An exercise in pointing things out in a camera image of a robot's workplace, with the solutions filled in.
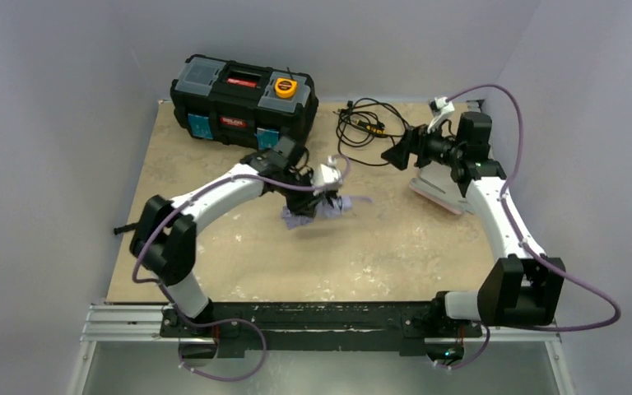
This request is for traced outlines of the left blue toolbox latch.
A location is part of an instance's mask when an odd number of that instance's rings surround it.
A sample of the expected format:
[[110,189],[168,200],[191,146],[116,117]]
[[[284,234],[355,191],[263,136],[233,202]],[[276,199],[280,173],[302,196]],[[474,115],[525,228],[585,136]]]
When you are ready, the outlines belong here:
[[213,133],[209,118],[203,115],[188,114],[187,116],[190,135],[193,138],[213,140]]

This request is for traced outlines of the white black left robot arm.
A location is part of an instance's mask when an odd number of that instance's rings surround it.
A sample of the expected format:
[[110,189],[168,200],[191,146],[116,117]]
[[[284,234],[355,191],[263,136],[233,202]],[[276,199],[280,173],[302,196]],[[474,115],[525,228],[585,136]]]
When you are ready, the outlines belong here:
[[282,195],[289,213],[314,218],[319,206],[336,197],[344,172],[334,156],[301,170],[298,164],[307,155],[303,144],[282,137],[274,147],[244,156],[222,176],[190,193],[151,197],[129,246],[136,259],[133,280],[142,282],[138,273],[145,268],[180,314],[193,323],[209,324],[213,303],[193,275],[198,235],[236,207],[267,193]]

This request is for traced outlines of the right blue toolbox latch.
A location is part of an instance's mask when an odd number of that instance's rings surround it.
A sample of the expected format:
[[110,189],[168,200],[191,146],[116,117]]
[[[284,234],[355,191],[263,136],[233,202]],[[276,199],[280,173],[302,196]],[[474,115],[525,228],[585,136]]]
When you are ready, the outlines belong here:
[[280,140],[280,132],[271,128],[257,128],[255,137],[259,150],[273,148]]

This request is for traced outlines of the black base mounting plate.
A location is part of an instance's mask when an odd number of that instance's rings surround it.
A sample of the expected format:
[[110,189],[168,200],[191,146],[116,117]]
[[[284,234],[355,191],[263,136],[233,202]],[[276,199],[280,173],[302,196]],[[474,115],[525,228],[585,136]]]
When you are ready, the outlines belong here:
[[204,328],[163,309],[160,336],[208,340],[220,358],[246,351],[382,351],[460,360],[479,325],[443,315],[438,301],[216,302]]

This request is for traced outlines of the black plastic toolbox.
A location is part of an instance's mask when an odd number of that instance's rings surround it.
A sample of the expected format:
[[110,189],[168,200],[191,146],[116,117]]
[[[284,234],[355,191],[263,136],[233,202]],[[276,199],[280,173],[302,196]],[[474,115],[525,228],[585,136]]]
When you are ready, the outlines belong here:
[[[278,77],[299,83],[291,99],[277,97]],[[257,128],[271,128],[305,143],[314,124],[319,99],[307,73],[278,70],[233,60],[194,54],[187,58],[170,85],[170,98],[179,126],[189,136],[188,114],[209,118],[213,142],[259,151]]]

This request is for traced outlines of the blue toolbox latch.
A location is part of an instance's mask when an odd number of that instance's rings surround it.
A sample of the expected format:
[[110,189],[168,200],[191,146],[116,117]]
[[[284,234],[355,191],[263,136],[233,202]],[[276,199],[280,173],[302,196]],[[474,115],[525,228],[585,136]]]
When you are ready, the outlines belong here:
[[271,128],[257,128],[255,137],[259,150],[273,148],[280,140],[280,132]]
[[187,116],[190,135],[193,138],[213,140],[213,133],[209,118],[203,115],[188,114]]

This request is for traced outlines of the lavender folding umbrella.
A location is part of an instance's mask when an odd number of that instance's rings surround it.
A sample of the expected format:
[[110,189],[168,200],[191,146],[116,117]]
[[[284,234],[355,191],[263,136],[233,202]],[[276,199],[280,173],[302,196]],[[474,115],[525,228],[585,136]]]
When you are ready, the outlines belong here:
[[335,219],[351,211],[356,202],[372,203],[371,197],[361,195],[340,195],[331,200],[325,200],[316,205],[312,216],[295,214],[284,206],[281,211],[281,219],[288,230],[306,226],[320,219]]

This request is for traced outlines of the pink umbrella case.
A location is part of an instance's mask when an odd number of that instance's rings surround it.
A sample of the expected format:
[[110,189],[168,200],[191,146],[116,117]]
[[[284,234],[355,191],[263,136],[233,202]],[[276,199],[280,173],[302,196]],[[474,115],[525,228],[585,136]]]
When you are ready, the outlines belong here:
[[409,182],[409,188],[455,215],[473,214],[473,208],[461,195],[450,172],[450,168],[433,162],[418,169],[417,175]]

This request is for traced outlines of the yellow tape measure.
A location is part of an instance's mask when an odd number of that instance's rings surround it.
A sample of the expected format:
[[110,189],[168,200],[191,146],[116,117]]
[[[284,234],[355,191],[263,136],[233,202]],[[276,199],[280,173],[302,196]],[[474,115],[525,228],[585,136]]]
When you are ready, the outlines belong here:
[[299,83],[291,78],[278,77],[273,85],[277,97],[291,99],[299,87]]

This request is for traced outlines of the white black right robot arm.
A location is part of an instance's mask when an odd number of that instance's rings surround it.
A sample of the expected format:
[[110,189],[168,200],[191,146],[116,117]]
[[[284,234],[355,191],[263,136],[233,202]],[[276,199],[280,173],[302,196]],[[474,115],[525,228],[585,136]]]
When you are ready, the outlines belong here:
[[504,190],[506,174],[490,158],[491,117],[462,113],[455,136],[435,128],[408,128],[382,159],[399,170],[416,156],[418,168],[436,162],[450,169],[474,213],[481,219],[495,264],[477,291],[444,291],[437,297],[451,319],[488,326],[545,327],[554,319],[564,279],[560,258],[549,258],[532,246],[526,227],[511,220],[514,203]]

